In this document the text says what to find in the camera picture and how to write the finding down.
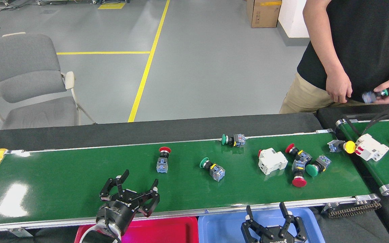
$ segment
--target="green conveyor belt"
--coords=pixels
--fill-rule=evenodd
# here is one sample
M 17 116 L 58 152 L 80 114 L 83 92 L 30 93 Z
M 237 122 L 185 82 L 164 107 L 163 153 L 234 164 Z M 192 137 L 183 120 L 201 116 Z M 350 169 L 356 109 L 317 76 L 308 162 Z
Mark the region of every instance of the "green conveyor belt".
M 349 156 L 329 152 L 326 143 L 332 139 L 328 133 L 299 134 L 250 138 L 244 148 L 206 140 L 8 154 L 0 164 L 0 223 L 95 217 L 105 181 L 125 169 L 130 175 L 123 188 L 143 192 L 159 179 L 156 212 L 369 194 Z M 265 176 L 258 168 L 259 149 L 285 154 L 290 143 L 314 158 L 324 154 L 332 160 L 317 177 L 306 174 L 304 188 L 291 185 L 289 154 L 284 170 Z M 155 168 L 161 146 L 172 149 L 167 174 Z M 199 168 L 204 157 L 226 169 L 220 182 Z
M 367 126 L 368 122 L 353 123 L 358 131 L 362 132 Z M 348 124 L 342 124 L 339 126 L 340 130 L 344 132 L 345 136 L 353 141 L 358 139 L 358 135 L 351 129 Z M 389 147 L 389 120 L 380 121 L 370 127 L 367 132 L 378 142 L 385 144 Z M 379 186 L 389 184 L 389 150 L 384 157 L 379 161 L 369 160 L 365 161 L 361 159 L 365 164 L 370 174 L 373 176 Z

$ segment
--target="chair armrest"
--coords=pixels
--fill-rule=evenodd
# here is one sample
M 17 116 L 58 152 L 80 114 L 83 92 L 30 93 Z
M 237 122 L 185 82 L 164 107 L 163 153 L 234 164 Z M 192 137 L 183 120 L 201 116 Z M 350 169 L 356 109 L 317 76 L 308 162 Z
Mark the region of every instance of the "chair armrest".
M 3 37 L 14 35 L 14 34 L 26 34 L 25 32 L 17 32 L 17 33 L 11 33 L 11 34 L 3 34 Z
M 74 73 L 72 71 L 67 72 L 65 74 L 65 89 L 69 90 L 74 88 L 74 81 L 76 77 L 74 77 Z

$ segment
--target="white pillar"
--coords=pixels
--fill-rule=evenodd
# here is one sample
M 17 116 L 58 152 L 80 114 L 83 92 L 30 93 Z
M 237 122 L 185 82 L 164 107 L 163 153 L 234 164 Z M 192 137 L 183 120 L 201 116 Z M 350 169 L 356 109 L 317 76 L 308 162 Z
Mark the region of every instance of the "white pillar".
M 278 20 L 289 38 L 308 38 L 303 18 L 306 0 L 283 0 Z

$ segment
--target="drive chain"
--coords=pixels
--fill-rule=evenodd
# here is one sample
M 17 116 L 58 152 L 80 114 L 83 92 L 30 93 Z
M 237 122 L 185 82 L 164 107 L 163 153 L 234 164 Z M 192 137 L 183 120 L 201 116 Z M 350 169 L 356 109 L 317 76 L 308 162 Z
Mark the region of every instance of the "drive chain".
M 370 203 L 363 206 L 353 207 L 350 209 L 342 209 L 337 211 L 329 211 L 328 217 L 329 218 L 339 218 L 339 217 L 348 217 L 348 216 L 354 216 L 358 214 L 363 214 L 368 211 L 380 209 L 382 207 L 381 203 Z

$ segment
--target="person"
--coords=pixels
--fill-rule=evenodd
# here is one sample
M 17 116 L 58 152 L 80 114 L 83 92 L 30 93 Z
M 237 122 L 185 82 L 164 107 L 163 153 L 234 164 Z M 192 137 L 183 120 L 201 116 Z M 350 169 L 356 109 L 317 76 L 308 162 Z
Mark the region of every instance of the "person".
M 307 0 L 303 15 L 310 43 L 280 113 L 363 105 L 363 92 L 389 88 L 389 1 Z

